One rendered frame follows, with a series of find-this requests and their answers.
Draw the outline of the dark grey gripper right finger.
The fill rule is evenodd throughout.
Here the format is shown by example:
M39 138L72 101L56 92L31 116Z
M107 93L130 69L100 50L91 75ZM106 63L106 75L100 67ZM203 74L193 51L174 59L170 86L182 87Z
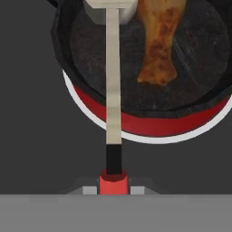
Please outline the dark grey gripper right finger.
M168 191L157 186L149 177L130 177L129 192L131 195L160 195Z

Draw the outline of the browned chicken drumstick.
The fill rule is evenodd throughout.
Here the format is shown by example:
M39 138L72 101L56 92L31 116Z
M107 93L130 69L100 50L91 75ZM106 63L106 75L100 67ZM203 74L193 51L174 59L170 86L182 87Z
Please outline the browned chicken drumstick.
M171 61L175 32L187 0L139 0L137 16L145 32L144 57L138 82L166 85L177 77Z

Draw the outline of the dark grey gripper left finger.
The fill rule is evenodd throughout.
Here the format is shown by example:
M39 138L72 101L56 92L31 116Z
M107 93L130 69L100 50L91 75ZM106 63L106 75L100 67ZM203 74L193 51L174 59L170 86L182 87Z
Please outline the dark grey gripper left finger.
M98 177L79 177L70 187L60 191L63 195L97 195L98 193Z

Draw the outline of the black pan with red outside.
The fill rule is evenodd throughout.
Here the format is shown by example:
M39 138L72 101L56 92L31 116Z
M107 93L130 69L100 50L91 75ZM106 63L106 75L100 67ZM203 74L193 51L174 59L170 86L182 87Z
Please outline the black pan with red outside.
M48 0L56 59L86 107L101 120L105 107L105 28L85 13L83 0ZM164 137L196 129L225 106L232 93L232 0L187 0L172 62L177 77L165 86L137 80L145 33L138 18L120 28L121 127Z

